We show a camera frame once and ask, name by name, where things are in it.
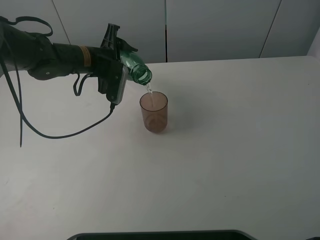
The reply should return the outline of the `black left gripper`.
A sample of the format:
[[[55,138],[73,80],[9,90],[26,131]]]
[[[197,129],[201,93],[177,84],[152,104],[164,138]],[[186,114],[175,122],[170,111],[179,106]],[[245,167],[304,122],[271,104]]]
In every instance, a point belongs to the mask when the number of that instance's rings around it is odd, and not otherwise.
[[[138,49],[117,37],[120,26],[109,23],[100,47],[91,47],[93,76],[98,78],[98,92],[107,97],[119,93],[123,64],[120,51],[137,52]]]

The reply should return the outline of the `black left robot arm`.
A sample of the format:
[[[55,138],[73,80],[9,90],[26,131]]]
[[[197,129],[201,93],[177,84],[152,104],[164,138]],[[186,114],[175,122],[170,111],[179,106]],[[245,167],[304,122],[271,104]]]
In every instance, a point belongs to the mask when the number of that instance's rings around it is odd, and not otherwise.
[[[125,77],[120,52],[137,49],[117,36],[119,26],[108,24],[100,47],[52,43],[53,32],[22,31],[14,26],[23,21],[48,23],[37,17],[22,16],[15,21],[0,18],[0,54],[6,65],[27,71],[45,81],[70,74],[98,78],[98,92],[117,103],[123,94]]]

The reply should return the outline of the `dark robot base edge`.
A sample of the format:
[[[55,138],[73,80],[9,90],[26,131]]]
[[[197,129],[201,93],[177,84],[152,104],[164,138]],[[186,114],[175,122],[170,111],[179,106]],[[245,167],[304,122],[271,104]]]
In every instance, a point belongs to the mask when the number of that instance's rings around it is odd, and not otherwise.
[[[79,233],[70,240],[253,240],[239,230]]]

